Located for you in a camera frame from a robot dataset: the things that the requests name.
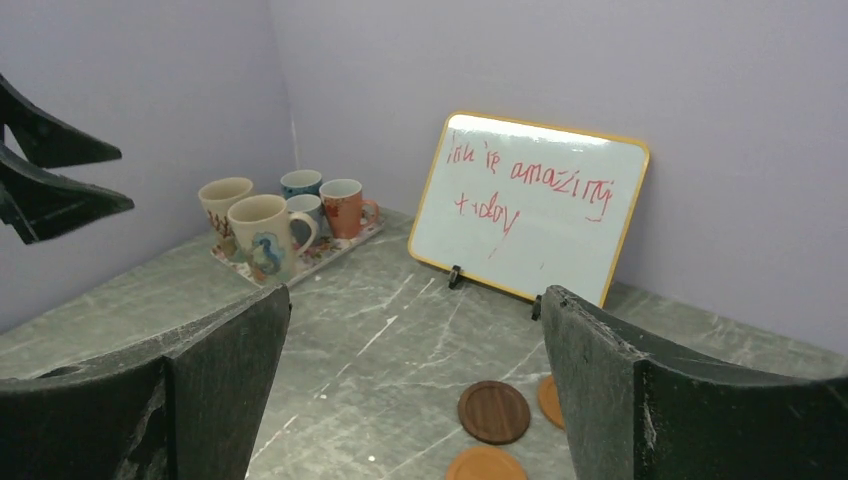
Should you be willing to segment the light wooden coaster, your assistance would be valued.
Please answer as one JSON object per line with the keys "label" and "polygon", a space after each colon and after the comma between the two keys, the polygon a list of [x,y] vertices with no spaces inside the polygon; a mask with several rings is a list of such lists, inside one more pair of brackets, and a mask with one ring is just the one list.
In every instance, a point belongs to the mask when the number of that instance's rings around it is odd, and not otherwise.
{"label": "light wooden coaster", "polygon": [[541,380],[537,387],[537,401],[545,418],[560,430],[565,430],[557,388],[552,375]]}
{"label": "light wooden coaster", "polygon": [[450,463],[446,480],[527,480],[522,465],[509,453],[491,446],[463,450]]}

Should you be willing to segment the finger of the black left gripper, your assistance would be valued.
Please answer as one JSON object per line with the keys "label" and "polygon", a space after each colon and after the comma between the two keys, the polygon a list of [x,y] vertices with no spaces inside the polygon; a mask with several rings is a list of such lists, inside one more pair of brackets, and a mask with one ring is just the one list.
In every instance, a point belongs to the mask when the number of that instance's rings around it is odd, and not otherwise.
{"label": "finger of the black left gripper", "polygon": [[122,158],[117,146],[37,107],[4,76],[1,76],[1,124],[9,128],[25,157],[41,168],[70,167]]}
{"label": "finger of the black left gripper", "polygon": [[134,207],[133,200],[119,192],[50,173],[1,148],[1,221],[27,245]]}

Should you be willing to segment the dark walnut wooden coaster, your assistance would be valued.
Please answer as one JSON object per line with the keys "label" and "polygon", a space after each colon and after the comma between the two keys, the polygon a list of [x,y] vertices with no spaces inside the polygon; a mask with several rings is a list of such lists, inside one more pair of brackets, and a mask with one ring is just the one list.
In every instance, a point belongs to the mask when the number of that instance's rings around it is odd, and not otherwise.
{"label": "dark walnut wooden coaster", "polygon": [[472,384],[460,395],[457,413],[463,429],[490,445],[518,441],[531,424],[524,395],[513,386],[486,380]]}

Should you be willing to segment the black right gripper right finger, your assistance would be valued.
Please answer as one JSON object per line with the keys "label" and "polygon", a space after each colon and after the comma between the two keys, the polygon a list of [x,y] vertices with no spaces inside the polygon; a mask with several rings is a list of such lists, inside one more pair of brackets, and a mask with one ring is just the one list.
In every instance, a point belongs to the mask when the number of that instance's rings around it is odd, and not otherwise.
{"label": "black right gripper right finger", "polygon": [[564,287],[544,343],[580,479],[843,479],[847,380],[731,364]]}

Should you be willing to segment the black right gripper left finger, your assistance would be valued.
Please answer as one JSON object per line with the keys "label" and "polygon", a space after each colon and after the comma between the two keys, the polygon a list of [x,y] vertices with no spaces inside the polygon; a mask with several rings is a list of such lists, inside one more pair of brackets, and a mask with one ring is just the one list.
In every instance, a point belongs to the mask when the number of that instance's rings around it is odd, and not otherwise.
{"label": "black right gripper left finger", "polygon": [[241,479],[291,316],[287,287],[1,382],[5,479]]}

